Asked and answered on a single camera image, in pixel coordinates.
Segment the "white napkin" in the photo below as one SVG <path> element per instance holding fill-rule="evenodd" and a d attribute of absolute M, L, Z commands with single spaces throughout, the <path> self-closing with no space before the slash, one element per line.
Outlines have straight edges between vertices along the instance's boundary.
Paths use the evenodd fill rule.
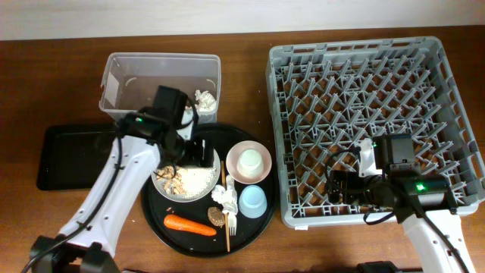
<path fill-rule="evenodd" d="M 224 214 L 236 215 L 238 213 L 237 193 L 232 187 L 227 190 L 221 185 L 216 185 L 211 191 L 211 198 L 223 206 Z"/>

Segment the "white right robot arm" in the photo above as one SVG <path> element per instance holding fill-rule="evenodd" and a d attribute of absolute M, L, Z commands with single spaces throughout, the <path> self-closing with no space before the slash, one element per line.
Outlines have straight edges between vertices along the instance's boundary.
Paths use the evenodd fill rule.
<path fill-rule="evenodd" d="M 345 203 L 391 209 L 367 225 L 396 218 L 418 254 L 424 272 L 474 272 L 463 239 L 458 205 L 444 177 L 416 171 L 390 171 L 384 176 L 359 177 L 354 172 L 329 171 L 327 188 L 341 193 Z"/>

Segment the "white plastic cup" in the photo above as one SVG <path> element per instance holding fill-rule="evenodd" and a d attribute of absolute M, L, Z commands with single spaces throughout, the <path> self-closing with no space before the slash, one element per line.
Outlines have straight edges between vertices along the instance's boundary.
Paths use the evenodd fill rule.
<path fill-rule="evenodd" d="M 251 179 L 258 177 L 264 169 L 261 153 L 256 149 L 245 149 L 238 158 L 236 168 L 244 177 Z"/>

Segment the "pink plastic bowl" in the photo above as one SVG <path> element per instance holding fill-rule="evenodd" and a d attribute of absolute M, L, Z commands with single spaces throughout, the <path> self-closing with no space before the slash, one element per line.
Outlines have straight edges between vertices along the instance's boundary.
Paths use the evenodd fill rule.
<path fill-rule="evenodd" d="M 226 156 L 226 168 L 241 184 L 257 184 L 270 173 L 271 154 L 262 144 L 246 140 L 234 145 Z"/>

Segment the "light blue plastic cup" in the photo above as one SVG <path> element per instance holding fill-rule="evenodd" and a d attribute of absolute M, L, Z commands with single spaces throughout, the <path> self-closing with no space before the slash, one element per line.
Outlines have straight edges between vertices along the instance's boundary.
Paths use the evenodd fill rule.
<path fill-rule="evenodd" d="M 259 186 L 249 185 L 241 192 L 239 197 L 239 210 L 247 218 L 261 217 L 267 207 L 266 195 Z"/>

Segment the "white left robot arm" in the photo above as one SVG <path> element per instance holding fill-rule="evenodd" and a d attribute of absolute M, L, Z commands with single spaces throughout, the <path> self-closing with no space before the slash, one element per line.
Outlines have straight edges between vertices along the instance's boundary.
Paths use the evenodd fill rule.
<path fill-rule="evenodd" d="M 40 236 L 25 272 L 65 272 L 80 259 L 81 272 L 117 272 L 115 250 L 121 228 L 147 179 L 162 163 L 209 167 L 213 149 L 192 137 L 196 112 L 187 121 L 154 108 L 117 121 L 117 136 L 100 175 L 81 207 L 55 238 Z"/>

